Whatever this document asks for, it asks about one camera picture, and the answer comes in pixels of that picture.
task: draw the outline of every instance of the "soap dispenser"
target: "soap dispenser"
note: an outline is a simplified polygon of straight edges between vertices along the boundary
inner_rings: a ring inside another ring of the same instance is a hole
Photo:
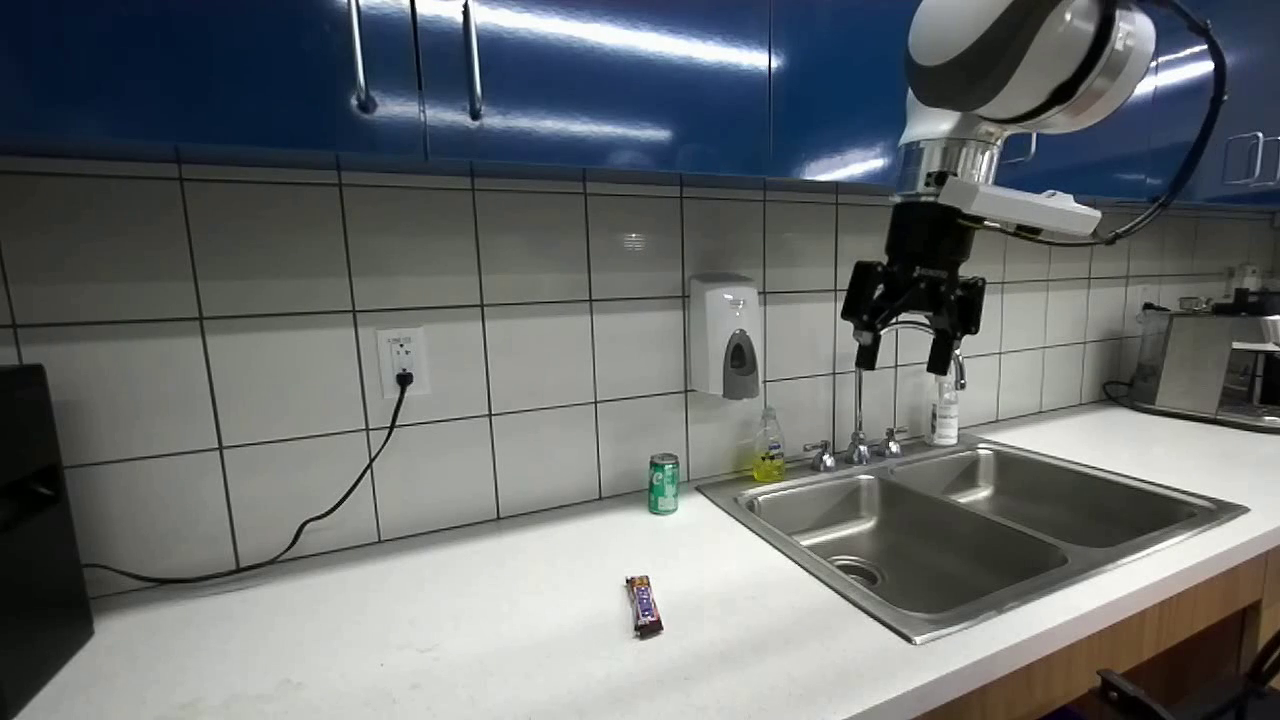
[[[762,397],[762,290],[750,281],[690,281],[690,373],[705,397]]]

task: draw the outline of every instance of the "stainless steel sink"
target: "stainless steel sink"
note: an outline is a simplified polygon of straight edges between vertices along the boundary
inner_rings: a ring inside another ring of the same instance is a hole
[[[911,645],[1244,513],[994,443],[710,494]]]

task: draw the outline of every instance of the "black appliance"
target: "black appliance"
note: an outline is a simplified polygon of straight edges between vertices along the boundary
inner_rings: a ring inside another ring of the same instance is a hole
[[[94,636],[43,366],[0,366],[0,714]]]

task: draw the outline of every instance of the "countertop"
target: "countertop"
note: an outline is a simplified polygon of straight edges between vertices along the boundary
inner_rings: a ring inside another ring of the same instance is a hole
[[[100,604],[26,720],[919,714],[1280,542],[1280,434],[1083,407],[994,441],[1250,517],[906,645],[705,494],[612,500]],[[626,574],[667,630],[637,638]]]

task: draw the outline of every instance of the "black cable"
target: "black cable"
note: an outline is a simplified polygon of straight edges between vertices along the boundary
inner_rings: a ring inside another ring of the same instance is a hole
[[[369,480],[373,464],[384,457],[384,448],[392,443],[396,429],[400,429],[400,407],[403,407],[403,397],[408,397],[408,384],[411,384],[411,373],[400,373],[396,375],[396,407],[392,407],[392,422],[387,422],[387,434],[378,443],[378,452],[369,457],[369,464],[355,471],[355,480],[348,483],[343,494],[335,494],[325,513],[302,519],[289,537],[289,542],[269,554],[269,558],[257,558],[257,564],[239,564],[239,568],[227,568],[227,572],[206,572],[206,574],[149,574],[149,572],[129,572],[129,568],[117,568],[117,564],[80,564],[80,568],[96,568],[96,572],[112,572],[112,574],[126,574],[126,579],[136,579],[136,583],[213,583],[213,579],[227,579],[227,574],[247,574],[247,572],[259,572],[259,568],[274,568],[281,564],[311,525],[330,519],[333,513],[340,513],[355,486]]]
[[[1139,233],[1156,213],[1163,213],[1198,176],[1199,160],[1204,160],[1204,146],[1215,131],[1215,119],[1227,105],[1227,50],[1224,44],[1211,34],[1211,26],[1190,12],[1181,0],[1150,0],[1150,5],[1161,5],[1170,12],[1177,12],[1183,21],[1183,26],[1194,34],[1204,40],[1207,55],[1211,55],[1211,93],[1207,93],[1207,107],[1204,107],[1204,119],[1199,119],[1199,131],[1183,155],[1183,164],[1171,173],[1171,181],[1163,183],[1161,196],[1150,200],[1145,213],[1138,213],[1134,220],[1126,220],[1119,229],[1105,233],[1105,235],[1091,235],[1090,242],[1077,242],[1077,241],[1050,241],[1050,235],[1027,235],[1027,233],[1015,233],[1015,229],[987,229],[987,233],[1001,233],[1001,235],[1012,235],[1012,241],[1025,241],[1025,242],[1050,242],[1050,246],[1107,246],[1107,242],[1119,242],[1126,235]]]

